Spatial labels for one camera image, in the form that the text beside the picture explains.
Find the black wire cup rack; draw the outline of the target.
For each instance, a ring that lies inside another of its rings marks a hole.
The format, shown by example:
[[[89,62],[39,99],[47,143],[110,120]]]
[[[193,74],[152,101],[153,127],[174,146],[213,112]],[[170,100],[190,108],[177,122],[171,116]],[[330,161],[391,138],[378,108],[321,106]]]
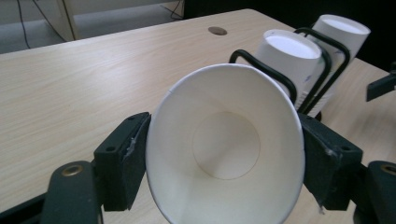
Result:
[[[269,77],[273,78],[276,81],[279,81],[283,86],[286,87],[287,91],[289,91],[290,94],[290,99],[293,103],[296,102],[297,100],[297,89],[295,85],[292,83],[292,81],[281,74],[280,72],[276,71],[272,67],[268,66],[265,63],[262,63],[260,60],[256,59],[253,55],[251,55],[249,52],[243,49],[238,49],[234,51],[231,54],[231,57],[229,59],[229,63],[236,63],[238,57],[243,58],[245,61],[247,61],[250,65],[252,65],[254,68],[264,72],[264,74],[268,75]],[[331,68],[331,57],[329,56],[329,53],[327,53],[326,50],[322,51],[321,53],[321,59],[324,61],[325,65],[322,71],[322,75],[328,75],[330,73],[330,68]],[[321,121],[322,116],[321,112],[319,112],[316,116],[315,119]]]

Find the stack of white paper cups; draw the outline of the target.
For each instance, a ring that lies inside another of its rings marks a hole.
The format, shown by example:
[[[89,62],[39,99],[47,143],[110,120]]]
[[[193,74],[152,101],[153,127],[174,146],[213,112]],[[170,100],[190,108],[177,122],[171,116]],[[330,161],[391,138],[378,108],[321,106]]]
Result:
[[[294,32],[273,29],[262,35],[254,57],[287,77],[296,88],[297,105],[321,57],[321,49]]]
[[[371,33],[368,27],[357,21],[330,14],[321,15],[312,29],[344,45],[349,51],[350,61],[355,58]],[[345,54],[340,49],[320,40],[317,40],[316,43],[329,53],[332,60],[330,74],[324,82],[326,84],[344,62]]]

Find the brown round table grommet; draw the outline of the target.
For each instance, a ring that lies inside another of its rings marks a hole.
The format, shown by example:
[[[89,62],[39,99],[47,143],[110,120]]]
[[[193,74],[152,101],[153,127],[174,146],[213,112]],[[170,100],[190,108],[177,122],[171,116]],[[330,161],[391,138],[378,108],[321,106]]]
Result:
[[[208,32],[213,34],[213,35],[227,35],[228,32],[221,28],[221,27],[217,27],[217,26],[212,26],[208,28]]]

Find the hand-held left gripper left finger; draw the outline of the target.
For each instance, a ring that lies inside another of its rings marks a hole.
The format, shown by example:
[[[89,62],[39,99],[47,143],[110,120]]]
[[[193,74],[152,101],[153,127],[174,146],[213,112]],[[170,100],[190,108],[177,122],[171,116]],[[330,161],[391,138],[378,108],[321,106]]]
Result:
[[[151,115],[125,119],[94,151],[106,211],[130,210],[146,172],[146,143]]]

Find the single white paper cup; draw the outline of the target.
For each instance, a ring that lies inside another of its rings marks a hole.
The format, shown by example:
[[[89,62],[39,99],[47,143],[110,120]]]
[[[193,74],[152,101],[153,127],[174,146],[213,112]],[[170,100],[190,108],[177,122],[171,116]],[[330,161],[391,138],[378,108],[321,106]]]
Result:
[[[303,184],[302,127],[267,75],[212,65],[166,94],[146,160],[151,194],[171,224],[282,224]]]

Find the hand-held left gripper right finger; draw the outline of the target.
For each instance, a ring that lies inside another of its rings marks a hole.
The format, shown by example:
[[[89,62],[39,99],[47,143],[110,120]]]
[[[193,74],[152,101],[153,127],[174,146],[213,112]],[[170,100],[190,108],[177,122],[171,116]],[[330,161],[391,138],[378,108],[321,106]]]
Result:
[[[307,115],[299,115],[304,133],[304,185],[320,207],[345,211],[349,178],[361,167],[362,150]]]

